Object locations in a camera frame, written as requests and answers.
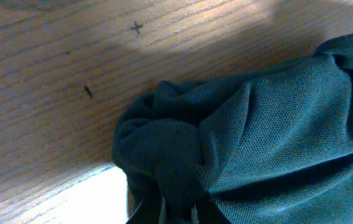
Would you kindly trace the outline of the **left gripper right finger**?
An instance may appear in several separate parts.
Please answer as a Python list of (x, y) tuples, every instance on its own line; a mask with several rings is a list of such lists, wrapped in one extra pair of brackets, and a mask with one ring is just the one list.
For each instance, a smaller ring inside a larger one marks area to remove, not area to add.
[(192, 224), (230, 224), (212, 199), (197, 202), (191, 209)]

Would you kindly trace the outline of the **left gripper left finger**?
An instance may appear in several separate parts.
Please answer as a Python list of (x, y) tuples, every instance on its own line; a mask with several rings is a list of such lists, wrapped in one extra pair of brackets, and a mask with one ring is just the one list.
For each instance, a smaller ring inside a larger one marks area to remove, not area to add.
[(165, 198), (142, 200), (126, 224), (166, 224)]

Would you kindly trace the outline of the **black polo shirt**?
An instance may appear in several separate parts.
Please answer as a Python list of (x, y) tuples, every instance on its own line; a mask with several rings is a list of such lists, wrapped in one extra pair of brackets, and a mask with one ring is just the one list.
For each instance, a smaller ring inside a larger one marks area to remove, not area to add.
[(161, 82), (116, 126), (135, 201), (191, 223), (210, 198), (230, 223), (353, 223), (353, 34), (241, 75)]

